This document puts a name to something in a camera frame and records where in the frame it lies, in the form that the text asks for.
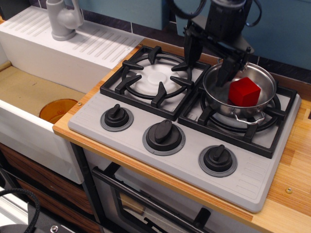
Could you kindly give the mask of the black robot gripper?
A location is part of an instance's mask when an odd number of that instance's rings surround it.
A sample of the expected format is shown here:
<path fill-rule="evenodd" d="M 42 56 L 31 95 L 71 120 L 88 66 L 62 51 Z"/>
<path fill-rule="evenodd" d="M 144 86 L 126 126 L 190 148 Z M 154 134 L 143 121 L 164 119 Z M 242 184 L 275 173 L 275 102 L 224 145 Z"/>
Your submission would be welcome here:
<path fill-rule="evenodd" d="M 208 16 L 200 15 L 206 1 L 194 12 L 182 13 L 188 20 L 185 28 L 184 60 L 187 67 L 193 67 L 200 59 L 203 46 L 222 57 L 217 75 L 216 87 L 223 87 L 239 70 L 246 69 L 253 48 L 242 36 L 244 26 L 253 27 L 247 17 L 251 0 L 212 0 Z"/>

